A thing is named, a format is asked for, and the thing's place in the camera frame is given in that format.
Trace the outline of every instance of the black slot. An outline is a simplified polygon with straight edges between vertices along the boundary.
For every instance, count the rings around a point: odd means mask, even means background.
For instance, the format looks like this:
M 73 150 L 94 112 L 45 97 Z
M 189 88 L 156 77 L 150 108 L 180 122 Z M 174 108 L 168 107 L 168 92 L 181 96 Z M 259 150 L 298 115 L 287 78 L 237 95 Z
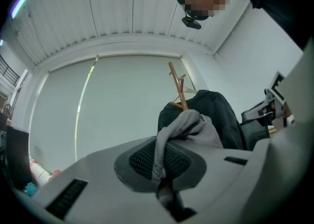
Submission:
M 243 166 L 245 166 L 247 162 L 247 159 L 240 159 L 240 158 L 235 158 L 235 157 L 230 157 L 230 156 L 226 157 L 224 160 L 232 162 L 232 163 L 236 163 L 239 165 L 243 165 Z
M 46 210 L 62 220 L 86 185 L 86 181 L 74 179 Z

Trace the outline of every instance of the blue object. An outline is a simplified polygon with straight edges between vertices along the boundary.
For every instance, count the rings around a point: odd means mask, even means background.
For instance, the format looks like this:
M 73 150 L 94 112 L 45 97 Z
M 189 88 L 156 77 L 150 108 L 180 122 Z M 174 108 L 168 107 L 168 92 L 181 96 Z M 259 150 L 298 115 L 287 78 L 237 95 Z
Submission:
M 29 196 L 32 196 L 37 190 L 37 186 L 35 186 L 32 182 L 28 183 L 27 186 L 23 189 L 24 193 Z

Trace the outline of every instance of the wooden stand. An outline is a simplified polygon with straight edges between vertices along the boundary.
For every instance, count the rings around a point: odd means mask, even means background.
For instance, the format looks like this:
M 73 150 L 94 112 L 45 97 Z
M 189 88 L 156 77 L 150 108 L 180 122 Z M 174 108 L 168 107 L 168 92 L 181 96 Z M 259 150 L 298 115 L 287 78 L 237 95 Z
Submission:
M 179 98 L 181 100 L 181 104 L 177 104 L 177 103 L 173 103 L 173 102 L 170 102 L 171 105 L 173 106 L 176 106 L 180 109 L 183 109 L 183 111 L 187 110 L 188 107 L 187 107 L 187 104 L 186 104 L 186 100 L 185 100 L 185 97 L 184 97 L 184 94 L 183 94 L 183 82 L 184 82 L 184 77 L 185 77 L 185 74 L 183 74 L 181 77 L 177 77 L 177 74 L 176 74 L 176 71 L 175 71 L 175 68 L 173 67 L 173 64 L 172 62 L 169 62 L 169 67 L 170 67 L 170 73 L 169 75 L 172 74 L 172 77 L 173 77 L 173 80 L 175 82 L 175 85 L 177 87 L 177 90 L 178 90 L 178 94 L 179 94 Z

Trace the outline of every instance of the wooden hanger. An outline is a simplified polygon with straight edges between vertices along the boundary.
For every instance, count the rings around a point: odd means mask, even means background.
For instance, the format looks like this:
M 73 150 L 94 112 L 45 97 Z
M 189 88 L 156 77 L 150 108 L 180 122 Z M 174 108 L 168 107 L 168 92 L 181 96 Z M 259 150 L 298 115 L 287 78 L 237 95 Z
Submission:
M 195 93 L 195 94 L 197 94 L 197 93 L 198 93 L 198 90 L 193 90 L 193 89 L 190 89 L 190 88 L 184 86 L 184 87 L 183 87 L 183 92 L 184 92 L 184 93 Z M 175 101 L 178 99 L 178 97 L 179 97 L 179 93 L 176 92 L 176 96 L 175 96 L 175 98 L 172 100 L 172 102 L 175 102 Z
M 188 109 L 187 104 L 186 104 L 186 100 L 185 100 L 185 97 L 184 97 L 184 94 L 183 94 L 183 82 L 184 82 L 183 78 L 185 77 L 185 74 L 183 74 L 181 77 L 178 78 L 178 76 L 176 74 L 176 71 L 175 71 L 175 68 L 173 67 L 172 62 L 169 62 L 169 68 L 170 68 L 169 75 L 172 75 L 172 77 L 173 77 L 173 80 L 174 80 L 175 85 L 177 87 L 179 98 L 181 100 L 181 104 L 177 104 L 177 103 L 173 103 L 173 102 L 170 102 L 170 104 L 173 105 L 173 106 L 176 106 L 176 107 L 178 107 L 180 109 L 183 109 L 183 111 L 185 111 L 185 110 Z

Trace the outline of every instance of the roller blind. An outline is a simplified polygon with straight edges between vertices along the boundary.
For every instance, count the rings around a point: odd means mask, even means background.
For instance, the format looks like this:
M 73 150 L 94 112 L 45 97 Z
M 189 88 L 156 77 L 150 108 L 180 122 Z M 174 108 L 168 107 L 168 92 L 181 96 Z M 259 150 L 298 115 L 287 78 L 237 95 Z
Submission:
M 49 74 L 37 99 L 29 136 L 30 155 L 48 171 L 75 162 L 75 124 L 79 99 L 94 60 Z

